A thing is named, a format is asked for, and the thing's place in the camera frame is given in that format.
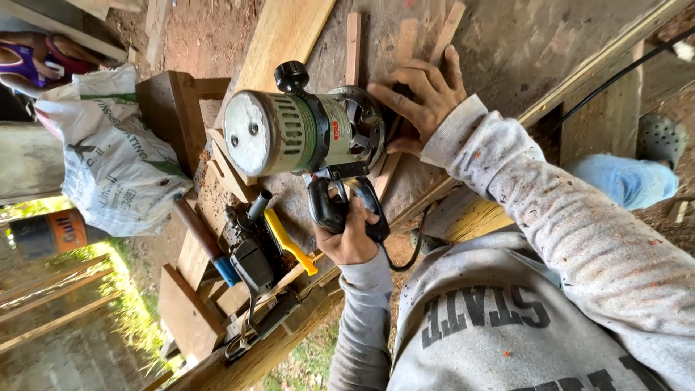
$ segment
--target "person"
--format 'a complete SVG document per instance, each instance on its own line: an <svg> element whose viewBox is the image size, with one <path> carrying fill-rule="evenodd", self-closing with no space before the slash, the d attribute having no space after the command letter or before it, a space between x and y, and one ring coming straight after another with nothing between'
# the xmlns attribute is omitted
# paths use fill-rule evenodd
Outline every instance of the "person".
<svg viewBox="0 0 695 391"><path fill-rule="evenodd" d="M61 35L0 31L0 83L35 99L99 65L112 64Z"/></svg>
<svg viewBox="0 0 695 391"><path fill-rule="evenodd" d="M340 268L345 307L330 390L692 390L695 260L606 195L545 162L513 119L468 96L459 57L407 61L368 87L410 120L410 152L505 208L522 232L436 249L402 289L393 358L393 283L359 198L345 231L314 225Z"/></svg>

